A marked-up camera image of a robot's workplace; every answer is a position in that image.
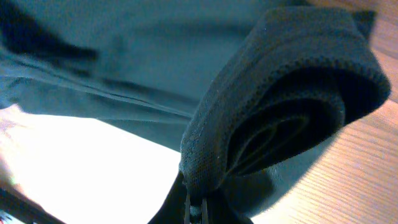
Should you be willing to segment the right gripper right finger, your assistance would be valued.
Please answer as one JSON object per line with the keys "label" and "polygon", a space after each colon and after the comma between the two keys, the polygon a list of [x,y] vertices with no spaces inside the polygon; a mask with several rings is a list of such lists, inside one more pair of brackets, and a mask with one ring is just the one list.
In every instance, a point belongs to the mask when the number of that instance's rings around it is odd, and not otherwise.
{"label": "right gripper right finger", "polygon": [[201,203],[201,224],[208,224],[208,206],[206,198],[204,198]]}

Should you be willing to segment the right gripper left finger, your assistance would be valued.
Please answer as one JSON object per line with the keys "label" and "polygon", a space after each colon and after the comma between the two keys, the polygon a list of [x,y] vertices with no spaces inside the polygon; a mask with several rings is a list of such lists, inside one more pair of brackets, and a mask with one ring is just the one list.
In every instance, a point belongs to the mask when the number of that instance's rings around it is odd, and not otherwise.
{"label": "right gripper left finger", "polygon": [[184,210],[184,224],[190,224],[190,195],[187,194],[185,199],[185,210]]}

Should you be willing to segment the black t-shirt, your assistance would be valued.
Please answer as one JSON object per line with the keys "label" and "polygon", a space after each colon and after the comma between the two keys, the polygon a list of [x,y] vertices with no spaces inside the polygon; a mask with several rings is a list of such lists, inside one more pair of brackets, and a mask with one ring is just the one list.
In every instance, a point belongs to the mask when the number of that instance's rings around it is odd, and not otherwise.
{"label": "black t-shirt", "polygon": [[181,154],[152,223],[249,223],[391,84],[372,10],[308,1],[1,0],[1,107],[94,118]]}

